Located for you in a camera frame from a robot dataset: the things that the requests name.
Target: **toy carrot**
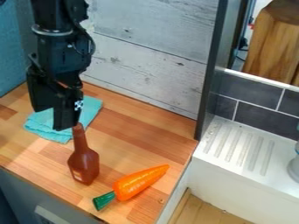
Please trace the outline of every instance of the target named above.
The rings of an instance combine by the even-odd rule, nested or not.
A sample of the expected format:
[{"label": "toy carrot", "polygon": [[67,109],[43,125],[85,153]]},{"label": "toy carrot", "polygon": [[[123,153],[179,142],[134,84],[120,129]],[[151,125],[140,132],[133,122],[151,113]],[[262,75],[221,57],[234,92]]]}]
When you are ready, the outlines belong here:
[{"label": "toy carrot", "polygon": [[93,199],[95,208],[99,211],[115,196],[119,201],[132,198],[159,180],[169,168],[168,164],[164,164],[120,178],[114,183],[112,192]]}]

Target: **towel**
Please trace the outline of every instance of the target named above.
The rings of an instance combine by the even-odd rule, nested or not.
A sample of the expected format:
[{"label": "towel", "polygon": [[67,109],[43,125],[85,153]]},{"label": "towel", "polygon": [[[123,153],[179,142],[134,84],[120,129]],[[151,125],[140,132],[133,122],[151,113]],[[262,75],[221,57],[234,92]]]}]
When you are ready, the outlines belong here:
[{"label": "towel", "polygon": [[[102,101],[90,96],[84,96],[83,105],[80,123],[82,123],[85,129],[101,109]],[[24,128],[47,140],[66,144],[73,137],[72,129],[54,130],[52,129],[53,122],[53,108],[49,108],[29,115]]]}]

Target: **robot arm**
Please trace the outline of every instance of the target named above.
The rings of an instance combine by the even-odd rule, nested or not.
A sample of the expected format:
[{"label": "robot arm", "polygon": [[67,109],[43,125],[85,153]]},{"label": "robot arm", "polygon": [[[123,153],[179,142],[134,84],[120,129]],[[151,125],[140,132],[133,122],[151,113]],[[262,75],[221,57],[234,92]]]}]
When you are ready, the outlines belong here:
[{"label": "robot arm", "polygon": [[79,75],[91,63],[95,43],[80,26],[85,0],[31,0],[38,51],[31,53],[27,83],[36,112],[53,108],[55,130],[75,126],[83,106]]}]

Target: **white wooden wall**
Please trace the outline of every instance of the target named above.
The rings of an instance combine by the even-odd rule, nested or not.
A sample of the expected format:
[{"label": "white wooden wall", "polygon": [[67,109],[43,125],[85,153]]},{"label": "white wooden wall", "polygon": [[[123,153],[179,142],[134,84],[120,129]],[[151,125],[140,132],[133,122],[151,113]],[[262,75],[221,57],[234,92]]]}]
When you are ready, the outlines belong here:
[{"label": "white wooden wall", "polygon": [[90,0],[97,51],[82,79],[195,118],[218,0]]}]

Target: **brown bottle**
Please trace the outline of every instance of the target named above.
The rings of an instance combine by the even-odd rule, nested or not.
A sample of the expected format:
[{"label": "brown bottle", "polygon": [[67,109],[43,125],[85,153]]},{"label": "brown bottle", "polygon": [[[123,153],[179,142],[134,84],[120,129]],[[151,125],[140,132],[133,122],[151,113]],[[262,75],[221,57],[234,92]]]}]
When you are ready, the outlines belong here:
[{"label": "brown bottle", "polygon": [[67,160],[75,180],[90,185],[99,175],[99,154],[87,146],[85,131],[80,122],[73,127],[74,153]]}]

